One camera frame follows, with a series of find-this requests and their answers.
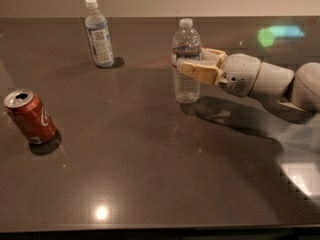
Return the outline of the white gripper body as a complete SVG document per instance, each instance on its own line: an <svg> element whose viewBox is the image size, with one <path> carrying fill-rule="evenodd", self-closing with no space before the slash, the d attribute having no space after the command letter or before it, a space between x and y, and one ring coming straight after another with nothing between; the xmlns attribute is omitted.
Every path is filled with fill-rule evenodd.
<svg viewBox="0 0 320 240"><path fill-rule="evenodd" d="M219 86L228 94L246 97L258 76L261 61L246 54L233 54L222 63L222 78Z"/></svg>

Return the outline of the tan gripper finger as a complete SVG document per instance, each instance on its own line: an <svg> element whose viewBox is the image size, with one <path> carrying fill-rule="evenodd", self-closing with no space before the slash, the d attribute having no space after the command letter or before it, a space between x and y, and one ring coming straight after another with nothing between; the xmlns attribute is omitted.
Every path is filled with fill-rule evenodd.
<svg viewBox="0 0 320 240"><path fill-rule="evenodd" d="M200 65L220 68L227 57L228 55L222 50L202 48Z"/></svg>
<svg viewBox="0 0 320 240"><path fill-rule="evenodd" d="M182 74L209 86L217 85L223 75L223 71L217 66L187 61L179 65L179 70Z"/></svg>

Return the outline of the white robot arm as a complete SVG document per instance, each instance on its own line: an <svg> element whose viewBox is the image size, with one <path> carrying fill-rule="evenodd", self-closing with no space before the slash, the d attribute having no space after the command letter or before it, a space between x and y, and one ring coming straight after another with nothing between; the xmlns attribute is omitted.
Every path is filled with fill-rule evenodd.
<svg viewBox="0 0 320 240"><path fill-rule="evenodd" d="M320 113L320 64L309 62L293 71L243 53L228 55L204 48L200 58L178 59L177 68L200 83L257 100L269 113L304 124Z"/></svg>

